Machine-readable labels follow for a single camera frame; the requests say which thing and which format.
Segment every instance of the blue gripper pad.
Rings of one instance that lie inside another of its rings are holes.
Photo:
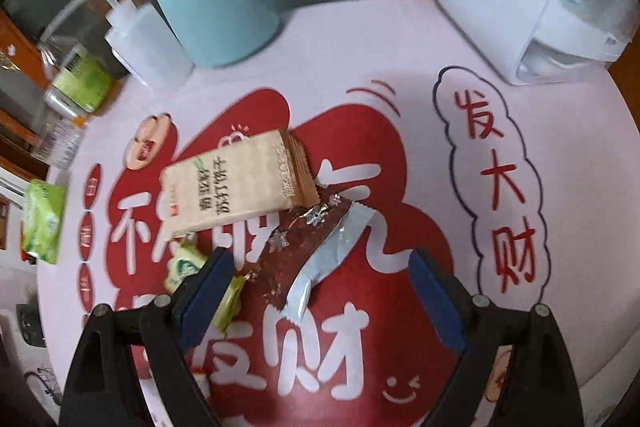
[[[409,279],[440,342],[457,354],[466,348],[460,313],[417,250],[409,256]]]
[[[182,312],[182,328],[178,341],[182,352],[202,342],[235,272],[234,256],[225,250],[209,274],[200,282],[198,290]]]

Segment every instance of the green candy wrapper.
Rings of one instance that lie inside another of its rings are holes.
[[[64,188],[39,180],[29,183],[24,195],[22,249],[46,263],[57,263],[64,210]]]

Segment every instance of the red oval label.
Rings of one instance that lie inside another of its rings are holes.
[[[91,257],[91,248],[94,245],[94,216],[90,211],[84,213],[80,228],[78,229],[78,250],[83,261]]]
[[[89,210],[94,206],[95,198],[98,197],[100,189],[100,180],[102,179],[102,166],[97,163],[89,172],[84,183],[84,208]]]
[[[82,263],[78,272],[78,295],[82,307],[87,313],[94,309],[94,282],[91,279],[91,271],[86,263]]]

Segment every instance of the green bottle label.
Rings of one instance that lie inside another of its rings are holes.
[[[94,112],[111,89],[113,78],[82,45],[77,44],[63,62],[53,85],[87,112]]]

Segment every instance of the metal screw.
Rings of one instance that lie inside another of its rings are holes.
[[[482,295],[480,293],[477,295],[474,295],[471,300],[473,304],[475,304],[478,308],[487,308],[487,306],[491,304],[489,297],[487,297],[486,295]]]
[[[96,317],[103,317],[109,311],[109,306],[107,304],[98,304],[94,308],[94,315]]]
[[[154,299],[154,304],[158,308],[164,308],[164,307],[168,306],[169,304],[171,304],[171,295],[167,295],[166,293],[163,293],[162,295],[159,295],[158,297],[156,297]]]
[[[536,304],[533,309],[541,317],[548,317],[549,314],[551,313],[551,310],[549,309],[549,307],[544,304]]]

